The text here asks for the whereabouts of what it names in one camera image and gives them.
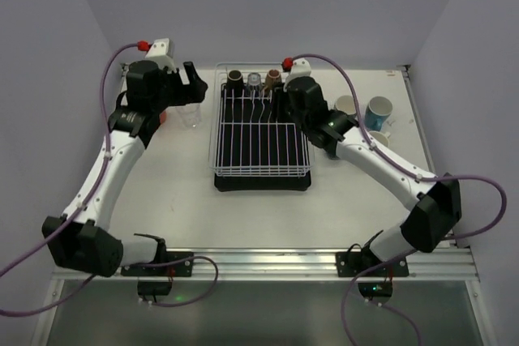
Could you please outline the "clear faceted glass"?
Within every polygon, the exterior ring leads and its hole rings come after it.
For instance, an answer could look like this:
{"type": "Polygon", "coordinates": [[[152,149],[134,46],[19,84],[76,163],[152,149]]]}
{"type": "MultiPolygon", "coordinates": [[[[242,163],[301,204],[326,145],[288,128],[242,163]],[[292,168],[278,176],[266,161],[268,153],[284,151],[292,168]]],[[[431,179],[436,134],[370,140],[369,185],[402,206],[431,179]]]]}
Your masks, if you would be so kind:
{"type": "Polygon", "coordinates": [[[195,128],[202,122],[200,103],[177,107],[182,124],[187,128],[195,128]]]}

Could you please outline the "grey-blue faceted cup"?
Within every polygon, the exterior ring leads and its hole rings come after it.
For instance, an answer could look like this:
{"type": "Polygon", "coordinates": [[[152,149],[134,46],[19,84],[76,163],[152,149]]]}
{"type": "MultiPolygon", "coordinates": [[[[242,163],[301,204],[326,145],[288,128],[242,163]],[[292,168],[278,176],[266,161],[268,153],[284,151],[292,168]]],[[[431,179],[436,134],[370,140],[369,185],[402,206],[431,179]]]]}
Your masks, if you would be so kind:
{"type": "Polygon", "coordinates": [[[357,115],[354,98],[349,95],[339,96],[334,103],[334,109],[350,116],[355,117],[357,115]]]}

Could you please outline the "dark blue mug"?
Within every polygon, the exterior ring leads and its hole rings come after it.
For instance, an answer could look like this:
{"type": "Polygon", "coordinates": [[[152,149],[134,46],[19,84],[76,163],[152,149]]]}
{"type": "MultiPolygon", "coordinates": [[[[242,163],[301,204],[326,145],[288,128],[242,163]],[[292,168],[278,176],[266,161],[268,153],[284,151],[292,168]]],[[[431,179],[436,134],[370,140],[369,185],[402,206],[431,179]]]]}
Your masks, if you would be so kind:
{"type": "Polygon", "coordinates": [[[392,102],[384,96],[374,96],[367,104],[364,124],[369,130],[380,131],[393,111],[392,102]]]}

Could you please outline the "white faceted cup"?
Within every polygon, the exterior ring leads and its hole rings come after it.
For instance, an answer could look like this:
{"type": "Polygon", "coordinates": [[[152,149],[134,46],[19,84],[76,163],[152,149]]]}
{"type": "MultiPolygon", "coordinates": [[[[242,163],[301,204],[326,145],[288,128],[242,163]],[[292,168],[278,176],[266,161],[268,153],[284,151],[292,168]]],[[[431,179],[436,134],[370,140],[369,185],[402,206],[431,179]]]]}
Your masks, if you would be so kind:
{"type": "Polygon", "coordinates": [[[385,147],[390,147],[390,134],[388,132],[371,130],[368,134],[370,138],[375,140],[377,143],[384,145],[385,147]]]}

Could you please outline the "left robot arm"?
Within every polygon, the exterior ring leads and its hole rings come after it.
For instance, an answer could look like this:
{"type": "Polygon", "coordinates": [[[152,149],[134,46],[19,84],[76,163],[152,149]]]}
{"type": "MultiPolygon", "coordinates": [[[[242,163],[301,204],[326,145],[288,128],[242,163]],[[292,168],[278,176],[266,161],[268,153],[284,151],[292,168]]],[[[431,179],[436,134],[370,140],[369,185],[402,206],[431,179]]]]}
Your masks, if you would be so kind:
{"type": "Polygon", "coordinates": [[[56,266],[111,277],[121,267],[157,268],[166,261],[165,240],[137,233],[122,240],[109,233],[118,196],[169,107],[199,104],[208,85],[193,62],[186,80],[172,66],[140,60],[128,66],[99,154],[75,199],[60,216],[45,219],[41,231],[56,266]]]}

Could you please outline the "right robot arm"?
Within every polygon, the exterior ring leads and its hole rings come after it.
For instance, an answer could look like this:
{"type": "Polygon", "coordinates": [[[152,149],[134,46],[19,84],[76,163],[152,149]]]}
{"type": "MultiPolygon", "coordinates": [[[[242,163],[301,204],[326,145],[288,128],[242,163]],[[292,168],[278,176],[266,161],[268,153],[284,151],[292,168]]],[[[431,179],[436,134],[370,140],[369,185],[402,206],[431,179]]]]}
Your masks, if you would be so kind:
{"type": "Polygon", "coordinates": [[[458,180],[437,177],[364,135],[358,121],[330,109],[321,86],[309,75],[290,76],[274,93],[277,112],[290,118],[318,148],[345,160],[393,194],[409,215],[370,238],[356,264],[362,269],[409,252],[432,252],[461,218],[458,180]]]}

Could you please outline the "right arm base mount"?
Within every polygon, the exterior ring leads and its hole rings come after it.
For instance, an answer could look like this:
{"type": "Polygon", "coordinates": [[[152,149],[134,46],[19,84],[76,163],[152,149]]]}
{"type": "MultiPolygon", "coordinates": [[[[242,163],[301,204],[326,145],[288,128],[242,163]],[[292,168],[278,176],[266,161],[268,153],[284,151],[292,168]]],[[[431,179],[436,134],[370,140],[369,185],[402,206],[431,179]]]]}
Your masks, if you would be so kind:
{"type": "Polygon", "coordinates": [[[377,268],[366,274],[366,277],[407,277],[410,275],[406,259],[395,263],[380,266],[381,261],[373,254],[369,254],[367,249],[362,248],[358,243],[353,244],[347,250],[335,253],[335,266],[339,277],[355,277],[368,268],[377,268]]]}

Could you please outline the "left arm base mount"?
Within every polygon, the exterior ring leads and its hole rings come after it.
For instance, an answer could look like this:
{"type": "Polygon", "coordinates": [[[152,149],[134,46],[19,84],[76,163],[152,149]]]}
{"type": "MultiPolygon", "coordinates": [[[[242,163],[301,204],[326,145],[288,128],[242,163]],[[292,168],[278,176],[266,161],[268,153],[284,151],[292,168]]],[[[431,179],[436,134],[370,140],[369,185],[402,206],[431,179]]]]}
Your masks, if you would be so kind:
{"type": "Polygon", "coordinates": [[[122,244],[122,276],[191,277],[195,254],[168,250],[162,237],[136,233],[122,244]]]}

